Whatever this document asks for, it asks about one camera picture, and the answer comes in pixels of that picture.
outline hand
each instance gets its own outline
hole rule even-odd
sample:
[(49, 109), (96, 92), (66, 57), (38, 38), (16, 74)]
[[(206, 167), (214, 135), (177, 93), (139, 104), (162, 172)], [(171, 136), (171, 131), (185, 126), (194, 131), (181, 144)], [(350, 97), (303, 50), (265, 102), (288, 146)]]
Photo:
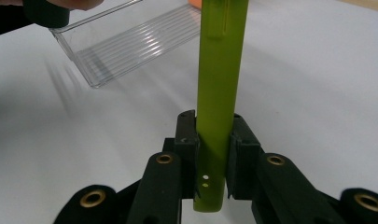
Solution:
[[(50, 3), (71, 9), (88, 10), (99, 6), (104, 0), (47, 0)], [(0, 0), (0, 6), (22, 6), (22, 0)]]

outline green pole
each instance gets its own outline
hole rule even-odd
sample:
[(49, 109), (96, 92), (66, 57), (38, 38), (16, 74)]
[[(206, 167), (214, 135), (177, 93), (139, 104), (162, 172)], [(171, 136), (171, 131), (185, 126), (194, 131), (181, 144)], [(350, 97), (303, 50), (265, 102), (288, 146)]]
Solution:
[(197, 125), (201, 139), (194, 210), (223, 204), (229, 135), (244, 42), (248, 0), (203, 0)]

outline metal grommet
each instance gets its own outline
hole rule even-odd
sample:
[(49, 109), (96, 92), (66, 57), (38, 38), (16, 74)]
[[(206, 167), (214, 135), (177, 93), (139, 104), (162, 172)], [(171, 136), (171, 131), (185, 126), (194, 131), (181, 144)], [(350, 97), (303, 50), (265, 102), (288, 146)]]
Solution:
[(270, 164), (273, 164), (273, 165), (283, 165), (283, 164), (285, 164), (285, 160), (282, 157), (279, 157), (279, 156), (269, 156), (269, 157), (267, 157), (267, 161)]
[(354, 196), (355, 201), (361, 206), (372, 210), (373, 212), (378, 212), (378, 199), (365, 193), (357, 193)]
[(162, 154), (158, 156), (156, 160), (160, 164), (167, 164), (167, 163), (171, 163), (174, 160), (174, 158), (168, 154)]
[(106, 198), (106, 193), (102, 189), (96, 189), (86, 193), (80, 200), (80, 205), (85, 208), (95, 207)]

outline white table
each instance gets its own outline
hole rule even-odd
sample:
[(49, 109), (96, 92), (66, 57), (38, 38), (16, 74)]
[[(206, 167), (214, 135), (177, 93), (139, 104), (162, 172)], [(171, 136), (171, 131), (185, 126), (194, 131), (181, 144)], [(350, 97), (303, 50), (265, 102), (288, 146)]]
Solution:
[[(79, 189), (139, 179), (176, 116), (196, 108), (198, 44), (94, 90), (47, 29), (0, 35), (0, 223), (52, 223)], [(236, 112), (318, 189), (378, 192), (378, 12), (251, 1)], [(254, 223), (249, 202), (191, 205), (183, 223)]]

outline transparent plastic drawer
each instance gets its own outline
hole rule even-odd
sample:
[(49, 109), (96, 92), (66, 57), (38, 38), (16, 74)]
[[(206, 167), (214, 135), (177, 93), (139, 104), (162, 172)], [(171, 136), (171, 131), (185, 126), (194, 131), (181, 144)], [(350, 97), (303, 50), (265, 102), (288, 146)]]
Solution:
[(132, 0), (50, 31), (97, 88), (190, 41), (200, 22), (200, 10), (187, 1)]

